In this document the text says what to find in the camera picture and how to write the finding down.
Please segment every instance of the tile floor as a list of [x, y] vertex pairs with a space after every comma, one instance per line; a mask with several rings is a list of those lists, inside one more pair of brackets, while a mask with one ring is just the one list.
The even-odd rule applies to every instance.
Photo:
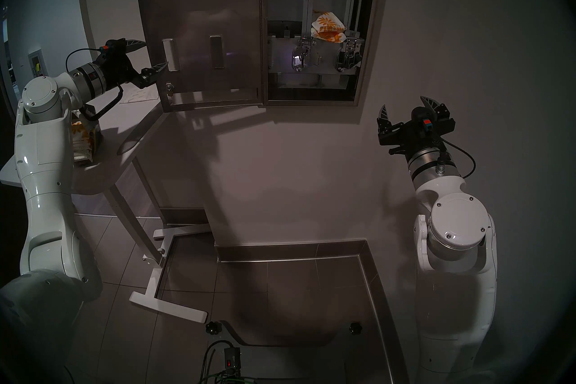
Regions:
[[[196, 383], [208, 345], [204, 325], [131, 304], [133, 291], [145, 291], [151, 267], [117, 218], [77, 220], [104, 289], [78, 320], [68, 359], [75, 383]], [[159, 219], [140, 222], [150, 237], [161, 228]], [[177, 238], [159, 297], [228, 322], [245, 344], [323, 345], [359, 321], [364, 341], [346, 363], [347, 382], [389, 382], [357, 257], [218, 263], [213, 244], [211, 234]]]

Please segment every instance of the metal bracket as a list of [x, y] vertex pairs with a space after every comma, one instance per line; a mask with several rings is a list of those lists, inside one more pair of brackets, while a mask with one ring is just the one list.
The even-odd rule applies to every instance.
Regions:
[[312, 38], [302, 36], [298, 45], [292, 51], [292, 69], [296, 72], [302, 72], [310, 66], [310, 50], [312, 47]]
[[360, 48], [364, 39], [362, 38], [347, 38], [346, 41], [342, 43], [342, 47], [338, 54], [336, 55], [335, 67], [339, 72], [344, 70], [350, 70], [354, 68], [358, 63], [362, 61], [362, 55], [360, 54]]

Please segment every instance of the green cable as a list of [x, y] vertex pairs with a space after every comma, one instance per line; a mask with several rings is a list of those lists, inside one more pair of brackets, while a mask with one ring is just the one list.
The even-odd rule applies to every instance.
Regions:
[[220, 373], [215, 373], [214, 375], [208, 375], [207, 377], [202, 378], [200, 381], [198, 381], [198, 384], [202, 384], [204, 381], [206, 381], [208, 378], [212, 378], [212, 377], [217, 377], [219, 376]]

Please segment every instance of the open cabinet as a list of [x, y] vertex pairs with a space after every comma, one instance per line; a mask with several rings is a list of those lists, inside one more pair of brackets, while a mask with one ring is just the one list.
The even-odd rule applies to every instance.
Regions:
[[[357, 105], [374, 0], [139, 0], [164, 111]], [[332, 13], [338, 43], [314, 34]]]

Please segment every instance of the table leg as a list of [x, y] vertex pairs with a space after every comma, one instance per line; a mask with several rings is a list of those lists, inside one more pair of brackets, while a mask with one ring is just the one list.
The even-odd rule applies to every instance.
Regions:
[[156, 249], [152, 240], [148, 238], [146, 232], [142, 226], [140, 226], [140, 223], [138, 223], [137, 218], [134, 216], [132, 209], [130, 209], [130, 206], [128, 206], [128, 203], [126, 203], [126, 200], [118, 190], [118, 187], [112, 185], [109, 189], [104, 191], [104, 196], [130, 236], [134, 239], [138, 247], [142, 249], [144, 255], [149, 260], [154, 261], [156, 265], [160, 265], [162, 262], [162, 254]]

